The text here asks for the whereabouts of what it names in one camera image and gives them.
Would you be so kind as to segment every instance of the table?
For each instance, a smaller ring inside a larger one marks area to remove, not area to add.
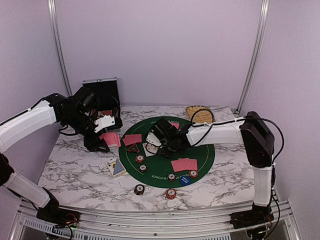
[[[217,122],[234,118],[229,107],[211,107]],[[123,106],[122,136],[133,124],[156,116],[188,119],[184,106]],[[196,183],[177,188],[169,200],[166,190],[145,186],[144,194],[134,194],[140,184],[129,174],[113,178],[106,162],[118,156],[89,152],[81,136],[60,135],[45,164],[39,185],[48,189],[62,206],[110,211],[191,210],[253,200],[254,177],[245,148],[238,144],[215,144],[215,160],[206,176]]]

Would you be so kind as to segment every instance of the open case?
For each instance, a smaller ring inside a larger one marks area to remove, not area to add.
[[[114,116],[115,125],[108,127],[109,130],[120,129],[123,126],[117,80],[115,76],[82,81],[82,85],[92,90],[100,100],[97,117]],[[89,115],[96,114],[96,111],[95,108],[92,109]]]

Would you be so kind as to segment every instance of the poker chip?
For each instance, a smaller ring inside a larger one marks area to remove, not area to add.
[[[187,186],[191,183],[191,179],[189,176],[183,176],[180,178],[180,183],[183,185],[183,186]]]
[[[165,194],[166,194],[166,197],[171,200],[176,197],[177,191],[175,189],[170,188],[166,191]]]
[[[145,187],[141,184],[138,184],[137,186],[135,186],[134,188],[134,193],[136,195],[142,195],[145,192]]]
[[[174,173],[169,173],[168,174],[168,179],[170,182],[173,182],[177,179],[177,176]]]
[[[146,172],[147,170],[148,170],[147,165],[141,164],[141,165],[139,166],[139,171],[140,171],[141,173],[144,173],[144,172]]]
[[[146,159],[146,158],[145,158],[145,156],[143,156],[143,155],[138,155],[138,156],[135,157],[135,161],[136,161],[138,164],[142,163],[145,159]]]
[[[196,170],[191,170],[190,172],[189,172],[189,176],[191,177],[191,178],[196,178],[196,177],[198,177],[198,171],[196,171]]]

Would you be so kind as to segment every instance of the black case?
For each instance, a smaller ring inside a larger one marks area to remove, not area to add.
[[[100,99],[99,111],[112,110],[112,115],[115,117],[115,125],[108,127],[108,130],[119,129],[123,126],[117,80],[118,78],[115,76],[82,81],[82,85],[92,90]]]

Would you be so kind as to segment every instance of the poker mat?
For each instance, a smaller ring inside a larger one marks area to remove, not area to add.
[[[119,159],[126,171],[136,180],[149,186],[165,189],[180,188],[184,186],[180,183],[179,179],[183,176],[189,176],[189,170],[174,172],[171,161],[179,158],[197,159],[198,176],[196,178],[190,178],[190,184],[199,181],[208,173],[214,163],[215,147],[213,144],[192,147],[187,149],[184,153],[170,155],[170,159],[160,155],[146,156],[143,143],[146,143],[146,136],[150,132],[151,126],[160,118],[179,124],[179,128],[190,122],[186,119],[174,116],[157,116],[142,120],[130,127],[121,138],[121,147],[119,147]],[[137,143],[140,153],[127,151],[130,146],[125,146],[123,139],[126,135],[130,134],[142,134],[142,143]],[[145,157],[145,160],[142,163],[136,162],[136,156],[138,155],[143,155]],[[147,171],[139,171],[139,166],[141,164],[147,166]],[[168,174],[171,173],[174,173],[177,176],[175,181],[168,180]]]

